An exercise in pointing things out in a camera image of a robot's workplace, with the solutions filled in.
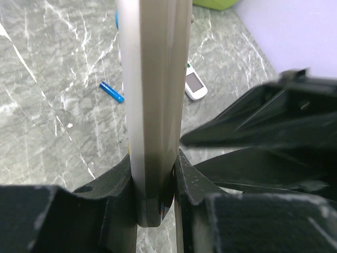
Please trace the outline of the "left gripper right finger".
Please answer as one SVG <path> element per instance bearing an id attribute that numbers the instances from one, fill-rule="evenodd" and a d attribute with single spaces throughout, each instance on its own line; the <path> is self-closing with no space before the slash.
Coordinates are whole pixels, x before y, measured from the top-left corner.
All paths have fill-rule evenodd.
<path id="1" fill-rule="evenodd" d="M 336 252 L 336 210 L 312 194 L 228 194 L 183 152 L 174 167 L 178 252 Z"/>

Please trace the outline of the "beige white remote control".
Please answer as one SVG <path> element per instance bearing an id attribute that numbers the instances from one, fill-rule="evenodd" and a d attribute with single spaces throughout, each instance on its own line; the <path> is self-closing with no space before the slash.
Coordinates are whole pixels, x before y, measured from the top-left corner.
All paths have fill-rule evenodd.
<path id="1" fill-rule="evenodd" d="M 191 1 L 118 1 L 118 31 L 137 222 L 172 203 L 192 19 Z"/>

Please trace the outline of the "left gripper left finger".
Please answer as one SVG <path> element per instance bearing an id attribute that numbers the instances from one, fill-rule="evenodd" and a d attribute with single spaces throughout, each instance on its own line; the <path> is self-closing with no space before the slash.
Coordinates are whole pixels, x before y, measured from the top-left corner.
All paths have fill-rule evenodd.
<path id="1" fill-rule="evenodd" d="M 135 252 L 130 158 L 70 192 L 1 186 L 1 252 Z"/>

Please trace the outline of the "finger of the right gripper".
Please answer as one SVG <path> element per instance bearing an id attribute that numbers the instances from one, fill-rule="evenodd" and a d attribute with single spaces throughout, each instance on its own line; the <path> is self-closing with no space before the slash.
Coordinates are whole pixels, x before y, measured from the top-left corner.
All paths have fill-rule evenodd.
<path id="1" fill-rule="evenodd" d="M 208 123 L 184 134 L 186 147 L 335 148 L 336 80 L 281 73 Z"/>
<path id="2" fill-rule="evenodd" d="M 336 151 L 246 148 L 195 168 L 214 184 L 251 193 L 309 193 L 336 200 Z"/>

